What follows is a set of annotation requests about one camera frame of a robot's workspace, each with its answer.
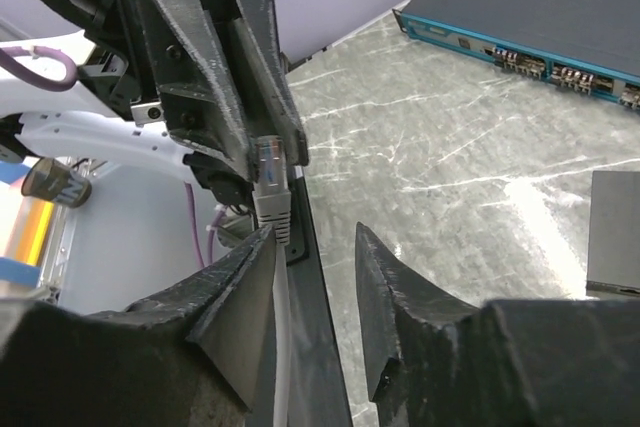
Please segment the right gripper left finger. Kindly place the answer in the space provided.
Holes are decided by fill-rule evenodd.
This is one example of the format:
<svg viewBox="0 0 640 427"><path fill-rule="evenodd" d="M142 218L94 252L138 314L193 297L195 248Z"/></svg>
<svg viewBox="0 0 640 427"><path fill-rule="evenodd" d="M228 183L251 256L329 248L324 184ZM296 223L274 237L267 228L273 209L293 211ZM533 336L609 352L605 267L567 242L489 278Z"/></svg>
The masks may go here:
<svg viewBox="0 0 640 427"><path fill-rule="evenodd" d="M256 398L275 236L121 312L1 303L5 426L241 426Z"/></svg>

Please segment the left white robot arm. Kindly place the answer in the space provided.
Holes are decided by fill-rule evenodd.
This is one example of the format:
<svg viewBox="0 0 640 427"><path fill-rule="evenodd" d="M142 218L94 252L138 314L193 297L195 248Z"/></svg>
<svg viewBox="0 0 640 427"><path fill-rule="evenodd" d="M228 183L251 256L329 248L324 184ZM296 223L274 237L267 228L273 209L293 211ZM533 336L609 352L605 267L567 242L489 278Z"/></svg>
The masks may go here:
<svg viewBox="0 0 640 427"><path fill-rule="evenodd" d="M40 0L78 28L51 38L76 72L44 89L3 77L1 151L149 168L245 204L258 143L309 162L274 0Z"/></svg>

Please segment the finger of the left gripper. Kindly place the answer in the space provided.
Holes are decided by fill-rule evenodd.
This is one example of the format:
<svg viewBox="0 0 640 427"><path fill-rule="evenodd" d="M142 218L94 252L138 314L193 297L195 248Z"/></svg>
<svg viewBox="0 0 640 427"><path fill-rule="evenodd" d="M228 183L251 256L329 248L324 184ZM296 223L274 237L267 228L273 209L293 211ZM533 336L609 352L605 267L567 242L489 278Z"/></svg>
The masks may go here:
<svg viewBox="0 0 640 427"><path fill-rule="evenodd" d="M282 138L291 165L309 163L307 136L293 101L281 60L274 0L236 0L241 19L234 23L249 62L249 79L257 87L262 117L256 123Z"/></svg>

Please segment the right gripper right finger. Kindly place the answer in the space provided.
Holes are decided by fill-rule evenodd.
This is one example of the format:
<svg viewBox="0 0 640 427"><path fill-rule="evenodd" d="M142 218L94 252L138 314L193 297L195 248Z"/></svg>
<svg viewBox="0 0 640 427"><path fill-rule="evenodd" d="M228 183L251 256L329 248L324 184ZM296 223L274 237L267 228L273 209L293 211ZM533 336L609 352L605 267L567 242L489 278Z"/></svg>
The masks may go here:
<svg viewBox="0 0 640 427"><path fill-rule="evenodd" d="M635 300L474 307L367 226L355 273L368 395L383 426L635 426Z"/></svg>

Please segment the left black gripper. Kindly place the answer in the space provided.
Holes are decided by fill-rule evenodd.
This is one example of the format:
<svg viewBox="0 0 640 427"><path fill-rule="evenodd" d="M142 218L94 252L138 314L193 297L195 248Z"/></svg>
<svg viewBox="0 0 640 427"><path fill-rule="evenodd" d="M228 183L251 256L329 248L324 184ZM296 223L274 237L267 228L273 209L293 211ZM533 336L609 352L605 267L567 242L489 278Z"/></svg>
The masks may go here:
<svg viewBox="0 0 640 427"><path fill-rule="evenodd" d="M165 118L178 144L253 179L241 102L200 0L40 1L80 28L97 50L75 62L56 47L4 47L1 64L9 73L51 93L81 84L125 120ZM157 65L171 45L182 50L181 60Z"/></svg>

